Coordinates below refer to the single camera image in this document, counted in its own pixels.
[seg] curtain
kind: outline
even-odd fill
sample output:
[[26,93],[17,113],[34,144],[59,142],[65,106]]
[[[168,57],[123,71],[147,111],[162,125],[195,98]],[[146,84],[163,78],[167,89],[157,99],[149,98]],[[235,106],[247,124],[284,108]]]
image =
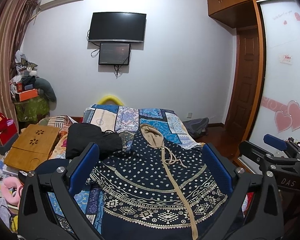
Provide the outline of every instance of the curtain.
[[15,52],[20,48],[28,21],[38,0],[4,0],[0,5],[0,113],[18,126],[10,96],[10,79],[14,76]]

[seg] orange box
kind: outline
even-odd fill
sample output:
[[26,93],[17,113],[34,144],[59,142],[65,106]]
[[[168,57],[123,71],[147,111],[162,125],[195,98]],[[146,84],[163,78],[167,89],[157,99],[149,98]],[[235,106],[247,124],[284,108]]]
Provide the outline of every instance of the orange box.
[[38,91],[37,89],[31,89],[31,90],[28,90],[28,91],[24,91],[24,92],[21,92],[21,93],[18,93],[19,94],[19,101],[25,101],[25,100],[28,100],[30,98],[35,98],[38,96]]

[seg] gray bag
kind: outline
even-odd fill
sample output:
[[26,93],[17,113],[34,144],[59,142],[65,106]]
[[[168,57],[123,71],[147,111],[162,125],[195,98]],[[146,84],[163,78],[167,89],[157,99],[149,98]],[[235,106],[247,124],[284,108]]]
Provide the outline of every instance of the gray bag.
[[205,131],[208,126],[208,123],[209,123],[208,117],[183,122],[184,126],[187,128],[188,133],[193,139],[205,135]]

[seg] door frame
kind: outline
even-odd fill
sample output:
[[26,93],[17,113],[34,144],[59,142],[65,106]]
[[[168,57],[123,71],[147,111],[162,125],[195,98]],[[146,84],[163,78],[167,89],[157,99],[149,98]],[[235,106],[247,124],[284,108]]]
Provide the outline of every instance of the door frame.
[[[253,1],[254,9],[256,12],[256,16],[257,16],[257,28],[258,28],[258,37],[259,37],[259,70],[258,70],[256,93],[255,93],[255,97],[253,100],[248,124],[247,124],[246,130],[245,130],[245,133],[242,137],[242,141],[249,140],[250,135],[253,130],[253,127],[254,127],[254,124],[255,124],[255,121],[257,119],[257,115],[258,115],[260,103],[261,103],[261,98],[262,98],[265,72],[266,72],[266,47],[265,47],[266,46],[266,43],[265,43],[266,36],[265,36],[265,31],[264,31],[264,25],[263,25],[263,20],[261,19],[262,15],[260,13],[260,6],[257,3],[258,0],[252,0],[252,1]],[[251,26],[244,27],[244,28],[238,28],[238,30],[244,30],[244,29],[249,29],[249,28],[251,28]],[[237,35],[237,58],[236,58],[236,66],[235,66],[235,74],[234,74],[234,85],[233,85],[233,89],[232,89],[231,100],[230,100],[229,109],[228,109],[226,122],[225,122],[226,128],[227,128],[228,120],[229,120],[229,110],[231,109],[230,107],[231,107],[231,105],[233,103],[233,99],[234,99],[234,91],[236,88],[236,82],[237,82],[237,76],[238,76],[238,65],[239,65],[239,61],[238,61],[239,46],[238,45],[240,45],[240,44],[239,44],[239,39],[238,39],[238,35]],[[233,160],[236,161],[237,158],[239,157],[239,155],[240,155],[239,150],[237,150],[237,152],[234,155]]]

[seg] white wall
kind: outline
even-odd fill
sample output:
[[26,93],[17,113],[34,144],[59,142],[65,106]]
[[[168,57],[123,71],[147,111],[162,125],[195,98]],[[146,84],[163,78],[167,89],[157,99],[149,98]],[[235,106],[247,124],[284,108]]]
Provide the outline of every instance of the white wall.
[[[87,31],[93,12],[147,14],[144,45],[132,46],[129,67],[117,79],[113,67],[91,58]],[[37,16],[23,52],[58,98],[52,115],[82,116],[105,95],[133,108],[174,110],[182,120],[222,122],[229,91],[233,35],[208,17],[207,0],[84,0]]]

